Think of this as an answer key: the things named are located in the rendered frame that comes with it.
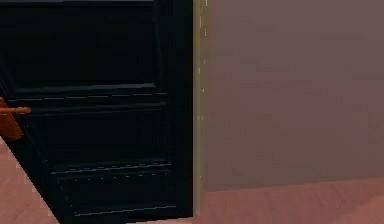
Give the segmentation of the black panelled room door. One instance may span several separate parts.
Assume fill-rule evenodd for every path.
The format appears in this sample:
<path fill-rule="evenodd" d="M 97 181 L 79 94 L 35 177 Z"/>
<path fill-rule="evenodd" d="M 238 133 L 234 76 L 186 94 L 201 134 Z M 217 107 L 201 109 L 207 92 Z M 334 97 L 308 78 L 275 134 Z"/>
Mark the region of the black panelled room door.
<path fill-rule="evenodd" d="M 193 0 L 0 0 L 9 148 L 59 224 L 188 218 Z"/>

